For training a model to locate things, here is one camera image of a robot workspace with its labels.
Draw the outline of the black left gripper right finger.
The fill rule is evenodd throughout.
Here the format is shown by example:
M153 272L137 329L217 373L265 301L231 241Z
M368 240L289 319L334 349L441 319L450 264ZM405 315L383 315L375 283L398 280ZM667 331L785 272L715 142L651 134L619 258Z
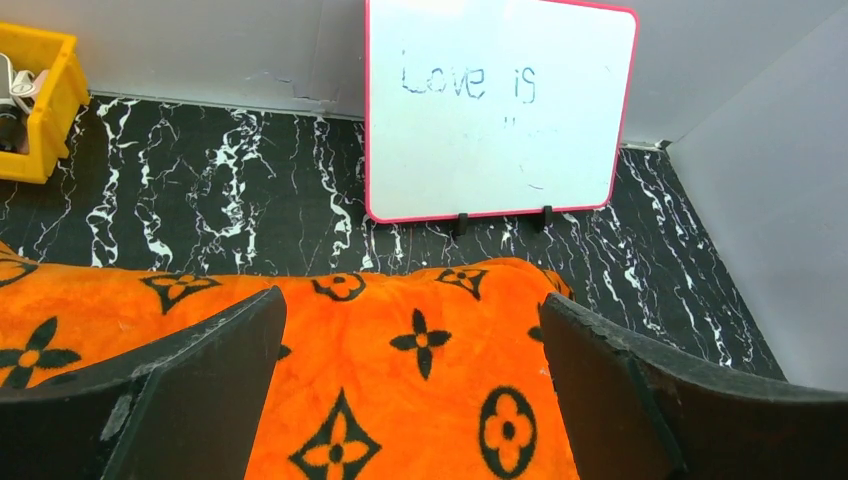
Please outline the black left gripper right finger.
M847 396L723 367L550 294L543 346L583 479L843 479Z

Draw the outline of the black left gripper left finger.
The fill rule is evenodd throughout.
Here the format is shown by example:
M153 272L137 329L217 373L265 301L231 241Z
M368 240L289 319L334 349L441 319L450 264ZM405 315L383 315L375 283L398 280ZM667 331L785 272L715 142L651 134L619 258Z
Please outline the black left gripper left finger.
M286 324L278 288L88 367L1 392L5 479L240 479Z

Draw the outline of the orange patterned pillowcase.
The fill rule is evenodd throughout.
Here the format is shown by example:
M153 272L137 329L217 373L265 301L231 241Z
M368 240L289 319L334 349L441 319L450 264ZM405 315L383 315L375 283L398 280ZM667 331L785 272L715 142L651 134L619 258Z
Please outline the orange patterned pillowcase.
M1 383L31 388L271 287L287 318L250 479L574 479L517 258L407 275L211 275L38 263L1 250Z

